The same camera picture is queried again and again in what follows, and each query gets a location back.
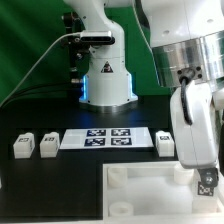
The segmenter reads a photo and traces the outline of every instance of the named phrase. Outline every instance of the metal bracket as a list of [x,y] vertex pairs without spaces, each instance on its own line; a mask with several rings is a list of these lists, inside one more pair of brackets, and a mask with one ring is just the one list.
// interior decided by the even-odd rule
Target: metal bracket
[[201,183],[204,187],[217,187],[219,181],[218,169],[198,169],[201,177]]

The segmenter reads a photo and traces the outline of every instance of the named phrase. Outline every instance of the black tabletop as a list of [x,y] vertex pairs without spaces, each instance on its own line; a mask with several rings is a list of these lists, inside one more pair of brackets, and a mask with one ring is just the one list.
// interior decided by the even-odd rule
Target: black tabletop
[[[67,99],[23,99],[0,111],[0,222],[102,219],[104,163],[176,160],[159,158],[154,147],[63,150],[54,159],[40,157],[44,134],[66,129],[148,127],[170,131],[169,96],[142,96],[137,108],[117,114],[80,109]],[[35,135],[30,159],[16,160],[19,134]]]

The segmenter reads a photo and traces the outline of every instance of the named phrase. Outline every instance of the blue light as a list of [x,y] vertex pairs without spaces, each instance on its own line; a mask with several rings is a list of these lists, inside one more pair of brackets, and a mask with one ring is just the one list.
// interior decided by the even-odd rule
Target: blue light
[[87,81],[86,81],[86,76],[83,76],[83,95],[80,97],[80,100],[85,101],[87,99],[87,93],[86,93],[86,89],[87,89]]

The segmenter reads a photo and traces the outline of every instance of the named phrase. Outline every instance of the warning label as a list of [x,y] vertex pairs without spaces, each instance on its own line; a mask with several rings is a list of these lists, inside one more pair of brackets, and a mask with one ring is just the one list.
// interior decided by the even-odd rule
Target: warning label
[[113,73],[113,69],[110,66],[110,63],[107,61],[103,67],[103,69],[101,70],[101,73]]

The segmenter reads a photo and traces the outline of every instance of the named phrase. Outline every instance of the small white block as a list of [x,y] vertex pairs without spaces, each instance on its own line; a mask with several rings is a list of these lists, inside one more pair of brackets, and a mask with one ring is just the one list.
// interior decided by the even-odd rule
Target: small white block
[[33,149],[35,148],[34,135],[32,133],[19,135],[13,148],[16,159],[30,158]]
[[56,157],[59,147],[60,139],[58,133],[45,134],[40,143],[41,158]]
[[194,170],[184,169],[180,163],[174,166],[174,182],[180,185],[190,185],[193,182]]
[[158,131],[156,133],[156,148],[159,156],[174,156],[174,141],[169,132]]
[[124,166],[108,168],[108,184],[111,187],[119,188],[127,185],[128,170]]

